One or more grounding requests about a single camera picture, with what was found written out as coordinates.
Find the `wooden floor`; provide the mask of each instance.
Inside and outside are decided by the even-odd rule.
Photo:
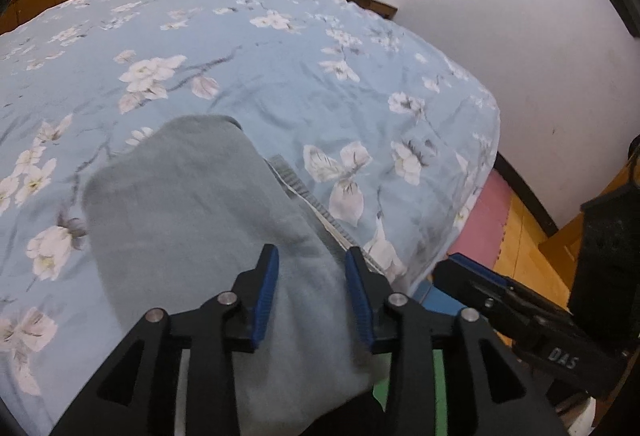
[[[550,301],[566,307],[569,289],[538,250],[546,239],[536,220],[515,194],[494,271],[513,277]]]

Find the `gray towel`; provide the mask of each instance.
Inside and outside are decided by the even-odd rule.
[[[254,355],[234,354],[244,436],[299,434],[381,371],[356,342],[344,252],[318,235],[230,118],[166,124],[100,170],[82,204],[125,330],[152,307],[199,307],[252,268],[264,243],[278,247],[267,337]]]

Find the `bed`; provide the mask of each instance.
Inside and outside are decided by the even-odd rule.
[[[0,36],[0,396],[46,435],[122,338],[81,198],[164,123],[234,118],[412,293],[494,164],[495,99],[344,0],[69,0]]]

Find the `white flower pattern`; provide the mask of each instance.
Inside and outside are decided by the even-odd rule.
[[[265,17],[256,17],[255,19],[251,19],[249,22],[258,28],[271,27],[275,30],[289,29],[289,19],[274,10],[267,11],[267,15]]]
[[[315,145],[305,145],[303,158],[306,171],[314,181],[338,179],[329,196],[329,213],[335,219],[358,226],[364,211],[364,195],[354,176],[373,159],[367,149],[359,141],[349,143],[340,150],[342,163],[339,163]]]
[[[71,125],[71,120],[73,120],[73,113],[67,114],[57,127],[53,127],[49,122],[43,121],[40,129],[38,130],[38,134],[33,140],[33,148],[47,142],[47,141],[56,141],[60,139],[62,133],[68,129]]]
[[[331,38],[335,38],[335,40],[340,42],[340,45],[344,47],[359,46],[362,44],[362,40],[360,40],[358,37],[354,37],[353,35],[348,34],[346,31],[329,28],[326,31],[326,34]]]
[[[26,70],[40,69],[42,66],[44,66],[44,62],[43,61],[41,61],[41,60],[31,60],[29,62],[29,64],[27,64]]]
[[[132,10],[136,6],[140,6],[141,4],[142,4],[142,1],[136,1],[136,2],[130,2],[128,4],[123,4],[122,6],[118,6],[117,8],[113,8],[111,10],[111,13],[124,13],[124,12]]]
[[[40,395],[40,387],[29,366],[29,356],[40,352],[57,330],[58,325],[36,308],[28,310],[17,324],[0,319],[0,352],[10,353],[13,375],[22,392]]]
[[[124,50],[114,56],[113,61],[117,64],[126,64],[127,62],[130,62],[134,56],[136,56],[136,52],[134,50]]]
[[[50,175],[55,168],[55,158],[46,162],[42,168],[36,167],[36,165],[31,165],[31,167],[28,168],[26,172],[27,175],[22,183],[22,188],[15,194],[15,202],[18,207],[21,207],[29,196],[37,194],[51,182]]]
[[[396,174],[411,185],[419,185],[422,163],[418,156],[404,143],[392,141],[391,148]]]
[[[0,215],[9,208],[11,196],[14,195],[19,185],[20,180],[12,176],[0,181]]]
[[[424,84],[424,86],[429,89],[430,91],[433,92],[440,92],[440,87],[438,86],[437,82],[434,82],[433,80],[431,80],[430,78],[427,78],[426,76],[422,77],[422,83]]]
[[[33,273],[40,280],[58,278],[72,251],[71,232],[50,226],[29,241],[26,254],[33,259]]]
[[[324,67],[324,72],[332,72],[335,77],[343,82],[344,80],[353,80],[353,82],[359,82],[360,77],[356,72],[347,65],[345,60],[324,60],[318,62],[318,65]]]
[[[424,100],[407,96],[404,92],[395,92],[388,99],[389,110],[397,114],[413,114],[416,118],[424,115]]]
[[[140,145],[140,142],[146,140],[147,138],[151,138],[154,130],[149,127],[141,127],[140,130],[131,131],[131,138],[124,140],[124,143],[127,145],[131,145],[132,147],[136,147]]]
[[[334,28],[340,24],[340,19],[334,17],[333,15],[322,15],[320,13],[316,13],[316,14],[307,13],[306,16],[316,21],[322,21],[322,22],[326,22],[327,24],[331,24],[332,27]]]
[[[178,54],[169,58],[151,58],[140,60],[132,64],[127,72],[119,77],[121,82],[127,82],[127,93],[120,98],[118,107],[121,114],[136,108],[145,98],[155,100],[168,98],[166,89],[160,84],[171,78],[175,69],[180,67],[186,57]]]
[[[113,18],[103,26],[100,26],[103,30],[117,30],[121,28],[125,22],[129,22],[133,17],[140,15],[140,12],[133,12],[129,15],[124,15],[123,17]]]
[[[15,168],[11,174],[12,177],[15,178],[20,174],[26,174],[32,165],[37,165],[45,149],[46,147],[34,145],[28,151],[21,152],[15,162]]]
[[[58,51],[58,53],[54,53],[54,54],[50,54],[49,56],[45,56],[44,59],[45,60],[55,60],[56,58],[59,58],[63,54],[65,54],[64,51]]]
[[[466,173],[466,168],[469,166],[469,162],[466,158],[462,157],[460,154],[456,152],[456,159],[458,160],[458,164],[460,165],[460,169]]]
[[[55,42],[56,40],[58,40],[59,42],[63,42],[64,40],[69,40],[70,38],[75,37],[77,34],[78,28],[69,28],[51,37],[51,40],[49,42]]]
[[[398,53],[400,48],[400,39],[397,37],[371,37],[371,42],[374,44],[379,44],[382,46],[385,51],[395,51]]]
[[[465,69],[462,69],[462,67],[449,60],[446,56],[444,56],[444,61],[446,62],[447,66],[449,66],[449,70],[453,76],[455,76],[459,80],[469,79],[469,73]]]
[[[187,27],[187,21],[183,20],[179,22],[167,22],[167,24],[163,24],[162,26],[160,26],[160,29],[162,31],[167,31],[167,30],[178,30],[180,28],[186,28],[186,27]]]
[[[406,266],[398,257],[394,245],[386,239],[380,214],[376,216],[376,232],[373,234],[373,239],[362,249],[376,262],[389,282],[395,281],[406,272]]]
[[[324,54],[342,54],[340,48],[322,48],[320,51]]]
[[[196,76],[191,82],[191,92],[199,98],[212,100],[220,92],[220,85],[213,78]]]

